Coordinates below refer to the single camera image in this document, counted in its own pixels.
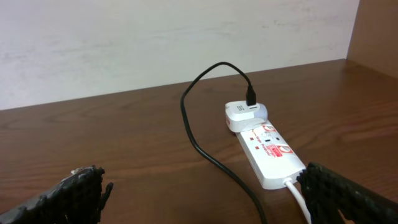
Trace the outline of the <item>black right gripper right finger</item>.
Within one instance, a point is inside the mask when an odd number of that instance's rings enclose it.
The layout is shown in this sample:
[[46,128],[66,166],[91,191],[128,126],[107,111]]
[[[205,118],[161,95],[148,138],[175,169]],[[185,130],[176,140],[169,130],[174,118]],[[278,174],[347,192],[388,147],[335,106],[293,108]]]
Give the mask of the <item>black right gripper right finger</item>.
[[397,203],[311,162],[297,181],[313,224],[397,224]]

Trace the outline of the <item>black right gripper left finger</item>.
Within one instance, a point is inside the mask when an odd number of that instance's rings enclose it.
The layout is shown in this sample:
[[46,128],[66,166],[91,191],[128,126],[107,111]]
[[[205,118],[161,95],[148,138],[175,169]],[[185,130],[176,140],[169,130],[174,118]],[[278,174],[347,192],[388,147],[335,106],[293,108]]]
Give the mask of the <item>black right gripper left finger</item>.
[[71,171],[57,185],[1,214],[1,224],[97,224],[113,183],[103,188],[105,170],[96,166]]

